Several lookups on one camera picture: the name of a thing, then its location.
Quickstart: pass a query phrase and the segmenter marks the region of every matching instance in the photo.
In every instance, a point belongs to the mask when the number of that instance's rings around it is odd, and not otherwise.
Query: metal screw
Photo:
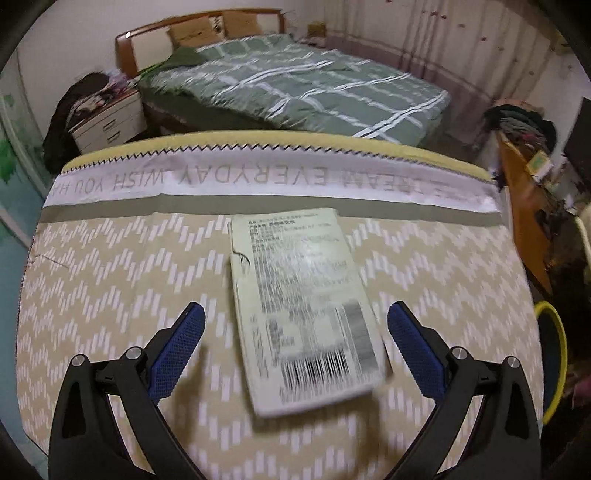
[[[125,356],[127,358],[129,358],[130,360],[135,360],[136,358],[139,358],[139,356],[141,354],[142,354],[142,349],[138,346],[133,346],[125,352]]]
[[[72,359],[72,365],[74,367],[79,367],[84,363],[84,355],[76,355],[73,359]]]
[[[521,363],[519,362],[519,359],[514,356],[508,356],[507,363],[509,364],[509,366],[511,368],[519,368],[519,366],[521,365]]]
[[[457,358],[458,360],[464,360],[468,356],[468,352],[465,348],[461,346],[457,346],[452,349],[452,355]]]

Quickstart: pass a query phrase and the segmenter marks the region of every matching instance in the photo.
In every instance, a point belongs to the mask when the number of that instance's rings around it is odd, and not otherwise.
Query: white wall
[[[556,127],[557,144],[552,153],[554,164],[559,162],[583,97],[591,99],[591,80],[577,58],[573,54],[553,54],[527,101],[544,107],[545,119]]]
[[[18,46],[21,75],[45,136],[57,102],[85,73],[115,67],[115,37],[165,17],[224,8],[297,10],[304,0],[58,0]],[[294,14],[287,15],[293,21]]]

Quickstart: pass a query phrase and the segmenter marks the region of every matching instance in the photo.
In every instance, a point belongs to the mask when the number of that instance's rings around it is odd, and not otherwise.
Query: package
[[[538,150],[525,166],[536,183],[542,180],[552,171],[552,161],[543,150]]]
[[[369,392],[384,346],[329,208],[231,221],[242,357],[257,415],[275,417]]]
[[[312,22],[308,24],[308,37],[326,37],[326,23],[324,22]]]

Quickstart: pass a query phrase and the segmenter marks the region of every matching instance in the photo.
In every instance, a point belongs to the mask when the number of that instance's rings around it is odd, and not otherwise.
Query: blue gripper pad
[[[173,392],[204,331],[205,311],[196,303],[176,326],[152,365],[148,395],[154,403]]]
[[[388,330],[423,396],[437,403],[445,395],[444,366],[421,333],[421,324],[399,303],[388,310]]]

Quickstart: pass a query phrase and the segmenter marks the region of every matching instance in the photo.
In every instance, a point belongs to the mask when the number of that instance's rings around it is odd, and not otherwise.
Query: curtain
[[[529,0],[324,0],[324,16],[329,48],[450,92],[448,133],[467,144],[493,101],[533,90],[554,35]]]

